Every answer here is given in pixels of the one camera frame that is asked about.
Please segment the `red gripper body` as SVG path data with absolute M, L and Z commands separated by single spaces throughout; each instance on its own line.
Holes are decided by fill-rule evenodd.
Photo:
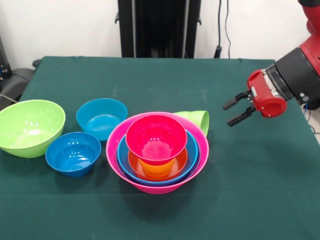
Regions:
M 254 71 L 247 80 L 253 105 L 265 118 L 278 117 L 287 109 L 287 101 L 277 92 L 266 71 Z

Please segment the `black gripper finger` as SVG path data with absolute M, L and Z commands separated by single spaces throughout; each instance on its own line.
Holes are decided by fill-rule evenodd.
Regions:
M 247 99 L 249 97 L 250 93 L 247 92 L 241 92 L 238 95 L 236 95 L 235 97 L 229 99 L 228 101 L 226 101 L 223 106 L 222 109 L 223 110 L 228 110 L 231 107 L 233 107 L 234 105 L 238 104 L 240 100 L 242 99 Z
M 256 111 L 256 108 L 254 106 L 248 107 L 245 112 L 229 120 L 227 122 L 227 125 L 229 127 L 233 127 L 239 124 L 240 122 L 244 121 L 245 119 L 249 118 L 252 115 L 252 113 L 254 113 L 255 111 Z

